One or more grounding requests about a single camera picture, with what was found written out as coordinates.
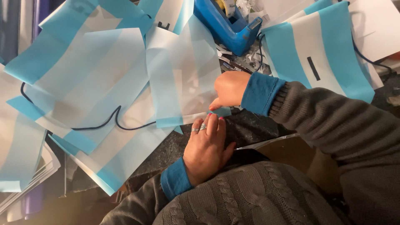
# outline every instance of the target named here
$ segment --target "blue shirt cuff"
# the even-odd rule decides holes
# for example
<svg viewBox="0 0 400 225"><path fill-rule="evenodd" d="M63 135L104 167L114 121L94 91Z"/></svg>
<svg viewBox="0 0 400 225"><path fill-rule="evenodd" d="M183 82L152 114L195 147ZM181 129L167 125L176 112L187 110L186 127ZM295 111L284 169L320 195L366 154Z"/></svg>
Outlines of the blue shirt cuff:
<svg viewBox="0 0 400 225"><path fill-rule="evenodd" d="M193 189L182 157L161 173L161 187L169 201L172 201L177 195Z"/></svg>
<svg viewBox="0 0 400 225"><path fill-rule="evenodd" d="M244 91L241 107L260 115L268 116L275 95L285 80L254 72Z"/></svg>

